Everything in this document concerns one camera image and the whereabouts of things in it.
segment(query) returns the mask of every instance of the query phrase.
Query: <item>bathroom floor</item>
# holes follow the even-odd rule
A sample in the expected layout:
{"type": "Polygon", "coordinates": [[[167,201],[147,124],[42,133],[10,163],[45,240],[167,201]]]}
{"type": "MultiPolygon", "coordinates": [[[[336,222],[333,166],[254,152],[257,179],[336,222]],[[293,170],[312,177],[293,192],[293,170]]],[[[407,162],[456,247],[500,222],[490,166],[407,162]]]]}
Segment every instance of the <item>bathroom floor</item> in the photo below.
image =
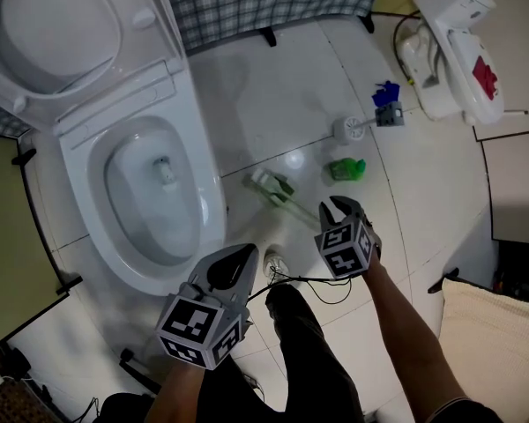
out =
{"type": "MultiPolygon", "coordinates": [[[[275,30],[275,48],[247,35],[196,53],[190,66],[223,177],[227,243],[254,242],[261,255],[273,246],[292,274],[325,277],[315,229],[271,207],[243,181],[256,165],[283,174],[312,211],[328,196],[353,197],[383,240],[382,262],[392,279],[438,334],[443,298],[428,295],[427,288],[455,266],[484,281],[495,267],[488,184],[472,128],[459,117],[428,120],[400,75],[391,52],[397,22],[377,16],[376,32],[368,35],[357,19],[311,20],[275,30]],[[375,127],[360,143],[336,145],[332,121],[373,117],[370,96],[386,79],[402,86],[406,126],[375,127]],[[325,164],[345,157],[366,160],[361,181],[332,182],[325,175],[325,164]]],[[[153,326],[164,299],[126,286],[103,263],[80,218],[56,140],[35,132],[22,145],[38,152],[26,171],[48,245],[59,268],[77,272],[84,282],[11,343],[74,419],[92,397],[102,402],[118,391],[143,392],[117,366],[118,356],[128,347],[145,364],[160,364],[153,326]]],[[[259,272],[254,290],[264,285],[259,272]]],[[[307,285],[299,289],[354,379],[363,410],[380,409],[381,421],[413,421],[362,279],[354,279],[349,297],[337,305],[324,304],[307,285]]],[[[316,290],[325,301],[347,293],[344,286],[316,290]]],[[[250,303],[250,312],[254,326],[233,355],[261,383],[265,402],[283,410],[286,369],[264,294],[250,303]]],[[[90,414],[85,421],[92,419],[90,414]]]]}

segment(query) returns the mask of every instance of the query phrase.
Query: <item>dark pants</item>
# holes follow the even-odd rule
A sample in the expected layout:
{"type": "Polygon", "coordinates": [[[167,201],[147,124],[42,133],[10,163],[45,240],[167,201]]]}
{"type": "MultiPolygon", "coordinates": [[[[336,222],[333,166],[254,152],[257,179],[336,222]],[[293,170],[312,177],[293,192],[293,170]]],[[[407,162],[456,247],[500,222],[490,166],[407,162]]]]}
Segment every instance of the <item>dark pants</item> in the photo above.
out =
{"type": "Polygon", "coordinates": [[[214,371],[205,373],[197,422],[363,422],[353,381],[335,359],[300,292],[291,285],[275,286],[268,293],[266,306],[286,362],[286,411],[275,412],[263,403],[229,357],[214,371]]]}

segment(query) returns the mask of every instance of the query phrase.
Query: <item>toilet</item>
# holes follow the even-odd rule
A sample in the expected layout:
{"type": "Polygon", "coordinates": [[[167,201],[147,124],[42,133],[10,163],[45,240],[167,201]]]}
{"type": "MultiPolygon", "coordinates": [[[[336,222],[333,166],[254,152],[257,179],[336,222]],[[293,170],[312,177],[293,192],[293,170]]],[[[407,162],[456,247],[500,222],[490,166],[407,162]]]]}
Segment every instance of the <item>toilet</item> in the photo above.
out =
{"type": "Polygon", "coordinates": [[[220,176],[168,0],[0,0],[0,106],[59,138],[95,247],[177,293],[223,246],[220,176]]]}

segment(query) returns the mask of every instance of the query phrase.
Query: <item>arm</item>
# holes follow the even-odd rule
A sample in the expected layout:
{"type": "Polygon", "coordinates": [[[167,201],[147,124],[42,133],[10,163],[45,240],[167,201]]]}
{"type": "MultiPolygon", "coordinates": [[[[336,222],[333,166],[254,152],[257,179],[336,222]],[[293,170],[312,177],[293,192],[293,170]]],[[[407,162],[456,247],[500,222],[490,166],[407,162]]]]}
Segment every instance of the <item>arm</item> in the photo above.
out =
{"type": "Polygon", "coordinates": [[[145,423],[195,423],[204,369],[177,361],[155,398],[145,423]]]}
{"type": "Polygon", "coordinates": [[[382,338],[415,421],[426,421],[451,400],[464,397],[441,346],[373,252],[364,279],[378,314],[382,338]]]}

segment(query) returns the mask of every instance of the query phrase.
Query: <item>green bottle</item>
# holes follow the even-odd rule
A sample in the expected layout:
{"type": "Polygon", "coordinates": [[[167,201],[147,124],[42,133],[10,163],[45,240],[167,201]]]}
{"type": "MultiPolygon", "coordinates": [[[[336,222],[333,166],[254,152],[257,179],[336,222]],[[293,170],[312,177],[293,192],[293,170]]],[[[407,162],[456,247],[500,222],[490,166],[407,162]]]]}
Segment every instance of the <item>green bottle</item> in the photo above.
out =
{"type": "Polygon", "coordinates": [[[366,168],[367,162],[365,160],[342,159],[329,164],[332,179],[337,181],[359,181],[364,175],[366,168]]]}

